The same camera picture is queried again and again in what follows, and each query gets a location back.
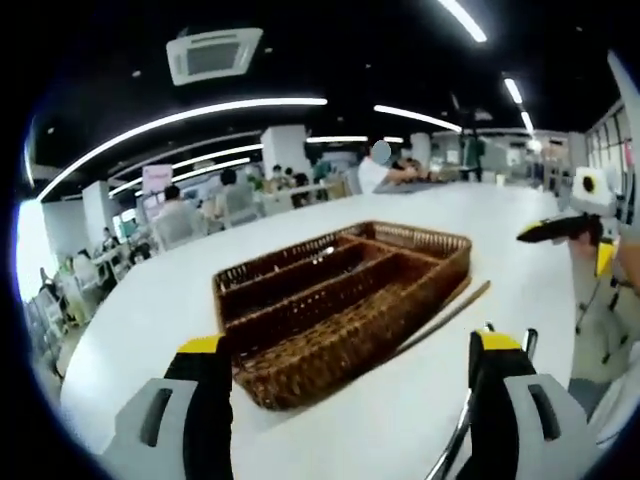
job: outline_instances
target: ceiling vent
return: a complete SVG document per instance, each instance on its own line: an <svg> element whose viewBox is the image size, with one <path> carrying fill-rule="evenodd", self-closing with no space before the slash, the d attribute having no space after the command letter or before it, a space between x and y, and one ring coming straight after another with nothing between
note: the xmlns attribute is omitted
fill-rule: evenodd
<svg viewBox="0 0 640 480"><path fill-rule="evenodd" d="M245 74L261 36L259 28L241 28L185 35L170 41L167 58L173 84Z"/></svg>

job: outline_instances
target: wicker basket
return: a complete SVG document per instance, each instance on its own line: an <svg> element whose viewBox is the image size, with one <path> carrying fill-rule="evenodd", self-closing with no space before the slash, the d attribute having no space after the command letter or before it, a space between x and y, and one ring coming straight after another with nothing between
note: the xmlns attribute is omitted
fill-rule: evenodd
<svg viewBox="0 0 640 480"><path fill-rule="evenodd" d="M235 380L265 408L314 402L426 324L469 274L471 241L367 222L220 272Z"/></svg>

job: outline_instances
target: curved led light strip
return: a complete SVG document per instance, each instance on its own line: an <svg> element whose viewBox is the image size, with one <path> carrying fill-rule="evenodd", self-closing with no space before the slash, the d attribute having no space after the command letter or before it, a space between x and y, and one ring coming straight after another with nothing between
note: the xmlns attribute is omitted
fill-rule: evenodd
<svg viewBox="0 0 640 480"><path fill-rule="evenodd" d="M363 136L337 136L337 137L309 137L307 143L332 143L332 142L366 142Z"/></svg>
<svg viewBox="0 0 640 480"><path fill-rule="evenodd" d="M210 160L212 158L224 157L226 155L233 155L234 153L250 152L252 150L260 150L260 149L262 149L261 143L256 143L255 145L246 145L244 147L230 148L229 150L222 150L220 152L208 153L206 155L201 155L200 157L191 158L183 162L178 162L172 166L173 166L173 169L175 170L176 168L186 167L188 165L193 165L194 163L203 162L205 160ZM131 188L141 182L142 182L142 177L136 178L135 180L131 180L130 182L120 185L118 188L114 188L109 192L109 198L113 198L118 193L124 190L127 190L128 188Z"/></svg>
<svg viewBox="0 0 640 480"><path fill-rule="evenodd" d="M171 182L175 183L181 180L186 180L187 178L197 177L198 175L204 175L205 173L213 172L215 170L220 170L221 168L233 167L236 165L244 165L245 163L249 163L250 161L251 159L249 157L238 158L237 160L229 160L228 162L219 163L217 165L211 165L210 167L199 168L198 170L194 170L193 172L183 173L182 175L173 177L171 179ZM142 195L142 190L138 190L135 193L136 197L139 197L141 195Z"/></svg>
<svg viewBox="0 0 640 480"><path fill-rule="evenodd" d="M164 125L180 122L188 118L199 117L201 115L208 115L210 113L225 112L228 110L237 110L241 108L289 105L316 106L326 104L327 100L324 98L259 98L254 100L240 100L237 102L220 103L218 105L196 108L194 110L188 110L186 112L169 115L168 117L159 118L158 120L154 120L153 122L146 123L137 128L134 128L133 130L129 130L128 132L118 135L117 137L114 137L111 140L103 143L102 145L94 148L90 152L85 153L82 157L65 168L56 178L54 178L36 198L37 200L42 201L47 195L49 195L49 193L51 193L54 188L56 188L60 184L60 182L62 182L65 178L67 178L89 160L100 155L102 152L118 145L119 143L124 142L125 140L135 137L136 135L140 135L141 133L148 132Z"/></svg>
<svg viewBox="0 0 640 480"><path fill-rule="evenodd" d="M376 105L375 107L373 107L373 109L376 112L389 113L391 115L398 115L400 117L412 118L414 120L420 120L421 122L427 122L433 125L438 125L439 127L442 127L442 128L448 128L449 130L453 130L454 132L458 132L458 133L462 132L462 127L460 125L455 125L453 123L445 122L444 120L430 117L429 115L410 112L409 110L402 110L401 108L386 107L384 105Z"/></svg>

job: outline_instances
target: pillar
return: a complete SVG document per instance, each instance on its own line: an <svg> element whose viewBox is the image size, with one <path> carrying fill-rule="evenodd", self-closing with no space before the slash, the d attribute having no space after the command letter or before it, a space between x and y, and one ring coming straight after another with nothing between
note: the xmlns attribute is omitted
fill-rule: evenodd
<svg viewBox="0 0 640 480"><path fill-rule="evenodd" d="M280 165L283 171L291 167L295 173L305 173L309 178L313 177L311 163L304 151L306 140L304 125L267 128L261 137L262 160L267 180L273 176L275 165Z"/></svg>
<svg viewBox="0 0 640 480"><path fill-rule="evenodd" d="M104 227L115 235L113 226L114 207L109 198L109 185L98 181L82 190L82 203L87 220L87 234L91 248L102 244Z"/></svg>
<svg viewBox="0 0 640 480"><path fill-rule="evenodd" d="M431 138L427 133L411 134L412 157L418 160L424 168L431 166Z"/></svg>
<svg viewBox="0 0 640 480"><path fill-rule="evenodd" d="M636 177L633 225L640 226L640 192L638 192L638 189L640 189L640 93L631 75L629 75L625 66L613 52L609 53L609 66L618 84L627 117L629 117L629 128L633 140L633 168Z"/></svg>
<svg viewBox="0 0 640 480"><path fill-rule="evenodd" d="M587 137L584 133L569 132L569 162L573 170L589 166Z"/></svg>

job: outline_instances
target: chair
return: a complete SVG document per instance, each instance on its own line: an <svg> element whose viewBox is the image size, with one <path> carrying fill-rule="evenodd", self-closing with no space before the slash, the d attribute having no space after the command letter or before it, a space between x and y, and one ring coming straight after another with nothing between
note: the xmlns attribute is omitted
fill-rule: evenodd
<svg viewBox="0 0 640 480"><path fill-rule="evenodd" d="M175 210L157 217L152 225L160 251L167 252L204 238L207 235L204 216L197 211Z"/></svg>
<svg viewBox="0 0 640 480"><path fill-rule="evenodd" d="M253 189L249 184L234 185L220 194L222 223L229 229L252 222L261 217L253 201Z"/></svg>
<svg viewBox="0 0 640 480"><path fill-rule="evenodd" d="M82 291L100 288L104 282L98 267L84 255L78 255L73 259L73 271Z"/></svg>
<svg viewBox="0 0 640 480"><path fill-rule="evenodd" d="M78 278L73 275L61 275L60 286L69 304L69 314L80 325L89 322L98 309L99 299L96 295L91 295L90 289L83 291Z"/></svg>
<svg viewBox="0 0 640 480"><path fill-rule="evenodd" d="M358 169L350 168L345 173L347 180L347 186L351 191L351 195L362 195L362 188L360 188L360 180L358 180Z"/></svg>
<svg viewBox="0 0 640 480"><path fill-rule="evenodd" d="M61 339L67 331L67 326L64 325L64 313L60 304L46 288L41 290L34 300L51 331Z"/></svg>

